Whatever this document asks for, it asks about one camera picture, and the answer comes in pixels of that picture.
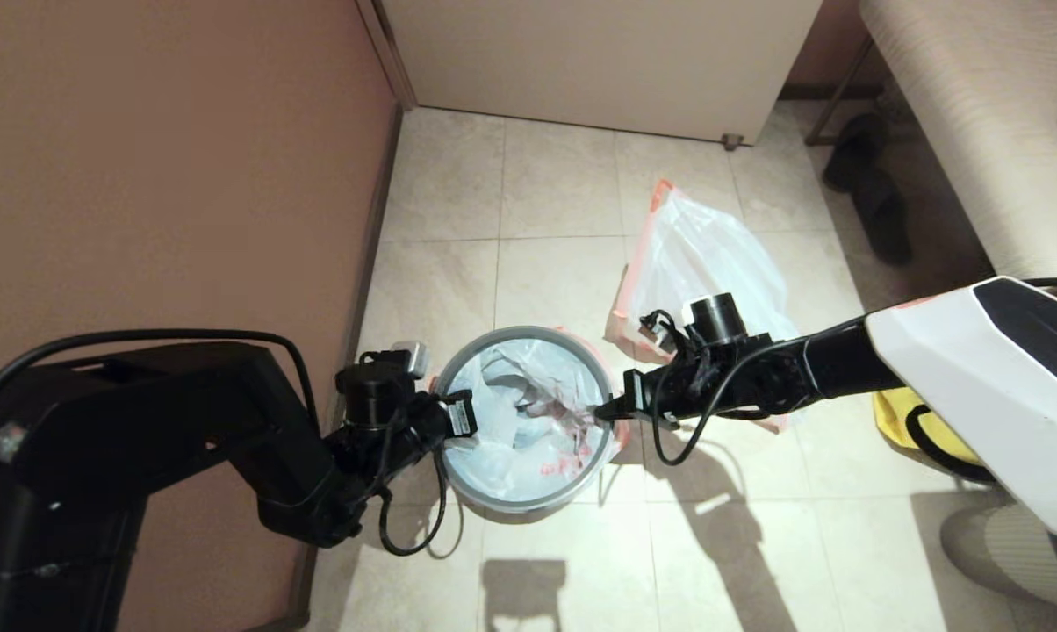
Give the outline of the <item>white red-printed trash bag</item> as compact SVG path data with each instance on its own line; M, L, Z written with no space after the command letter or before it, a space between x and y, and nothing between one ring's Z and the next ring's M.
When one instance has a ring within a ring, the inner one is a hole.
M641 317L664 309L684 327L692 323L693 301L720 293L733 293L748 335L798 336L784 277L757 236L733 215L661 180L610 308L605 339L641 363L664 367L673 354L639 333Z
M470 393L475 436L445 444L442 464L461 499L495 512L575 500L629 440L625 421L595 408L615 385L595 348L564 329L506 327L470 341L432 380Z

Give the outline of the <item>black round trash bin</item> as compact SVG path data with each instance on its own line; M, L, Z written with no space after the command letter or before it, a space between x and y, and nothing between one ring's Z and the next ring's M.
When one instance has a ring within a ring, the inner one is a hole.
M495 512L489 506L483 504L478 504L476 501L469 501L465 499L460 500L460 505L463 509L467 512L472 512L480 519L485 521L492 521L493 523L505 524L505 525L528 525L536 523L537 521L545 521L551 516L564 512L565 508L572 505L572 501L564 501L554 506L549 506L544 508L537 508L534 512Z

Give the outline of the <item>yellow nonwoven bag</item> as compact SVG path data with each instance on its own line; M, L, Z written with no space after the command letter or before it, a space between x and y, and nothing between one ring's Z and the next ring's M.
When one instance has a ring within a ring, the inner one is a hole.
M998 276L863 324L902 372L901 388L874 395L882 434L956 476L1042 492L1057 527L1057 297Z

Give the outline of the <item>black slipper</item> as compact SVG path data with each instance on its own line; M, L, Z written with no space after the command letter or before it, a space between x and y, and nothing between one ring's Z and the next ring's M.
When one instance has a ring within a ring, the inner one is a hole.
M845 124L823 169L823 183L837 192L853 192L888 144L888 120L867 112Z
M882 169L869 169L854 184L851 199L880 262L902 267L913 259L907 233L907 204L894 180Z

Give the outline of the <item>grey ribbed cushion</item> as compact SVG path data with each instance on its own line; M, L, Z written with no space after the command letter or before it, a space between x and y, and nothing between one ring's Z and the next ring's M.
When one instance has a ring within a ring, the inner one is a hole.
M1045 525L1021 504L951 513L939 528L939 543L975 584L1057 607L1057 553Z

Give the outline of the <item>white door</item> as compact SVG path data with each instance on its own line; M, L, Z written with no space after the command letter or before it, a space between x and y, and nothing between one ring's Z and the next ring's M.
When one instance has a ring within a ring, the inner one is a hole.
M372 0L419 105L756 144L823 0Z

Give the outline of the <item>light woodgrain table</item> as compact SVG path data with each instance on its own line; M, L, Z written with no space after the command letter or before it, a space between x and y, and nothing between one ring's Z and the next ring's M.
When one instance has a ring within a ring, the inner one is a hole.
M999 275L1057 277L1057 0L860 0Z

